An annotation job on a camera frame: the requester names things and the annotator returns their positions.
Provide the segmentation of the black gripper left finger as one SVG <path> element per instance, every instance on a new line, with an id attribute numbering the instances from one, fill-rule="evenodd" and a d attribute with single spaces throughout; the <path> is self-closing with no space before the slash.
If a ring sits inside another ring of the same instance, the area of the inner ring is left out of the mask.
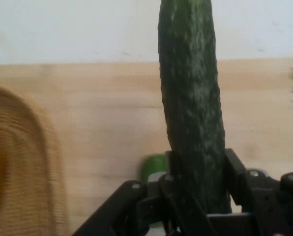
<path id="1" fill-rule="evenodd" d="M 166 153 L 169 171 L 158 181 L 123 183 L 75 232 L 75 236 L 144 236 L 162 222 L 168 236 L 206 236 L 208 218 L 185 189 L 180 159 Z"/>

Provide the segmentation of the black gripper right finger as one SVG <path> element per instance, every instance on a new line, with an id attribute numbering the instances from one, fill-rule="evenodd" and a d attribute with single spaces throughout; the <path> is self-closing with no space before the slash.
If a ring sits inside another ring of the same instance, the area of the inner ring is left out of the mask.
<path id="1" fill-rule="evenodd" d="M 259 236 L 293 236 L 293 172 L 273 179 L 247 169 L 233 149 L 225 150 L 224 182 L 236 205 L 256 221 Z"/>

